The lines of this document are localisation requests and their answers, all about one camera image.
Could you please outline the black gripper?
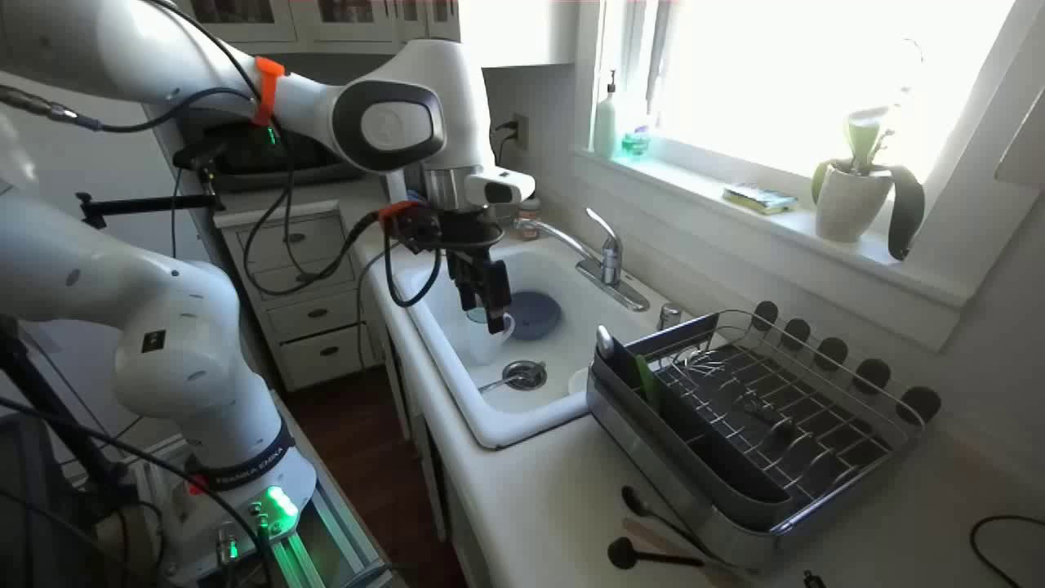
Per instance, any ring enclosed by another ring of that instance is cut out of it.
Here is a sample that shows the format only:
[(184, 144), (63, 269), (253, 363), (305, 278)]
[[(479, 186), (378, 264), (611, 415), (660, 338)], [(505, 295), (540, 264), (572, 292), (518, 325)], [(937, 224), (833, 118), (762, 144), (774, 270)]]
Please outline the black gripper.
[(413, 205), (408, 214), (408, 250), (445, 252), (461, 295), (461, 310), (486, 310), (486, 331), (504, 334), (512, 305), (504, 261), (488, 260), (504, 230), (486, 214)]

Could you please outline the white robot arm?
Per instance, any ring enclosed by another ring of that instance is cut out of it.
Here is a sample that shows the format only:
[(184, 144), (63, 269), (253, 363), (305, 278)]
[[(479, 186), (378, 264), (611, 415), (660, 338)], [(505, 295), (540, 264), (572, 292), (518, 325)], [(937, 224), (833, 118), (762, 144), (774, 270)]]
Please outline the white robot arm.
[[(509, 285), (482, 211), (488, 195), (531, 195), (534, 181), (494, 162), (482, 74), (463, 45), (412, 40), (374, 72), (327, 84), (214, 40), (165, 0), (0, 0), (0, 52), (24, 82), (165, 114), (211, 109), (303, 135), (364, 174), (455, 178), (456, 190), (425, 211), (422, 242), (446, 254), (461, 305), (505, 327)], [(175, 426), (222, 501), (272, 488), (314, 496), (314, 464), (240, 356), (226, 270), (116, 242), (20, 190), (4, 194), (0, 215), (10, 318), (110, 327), (116, 403)]]

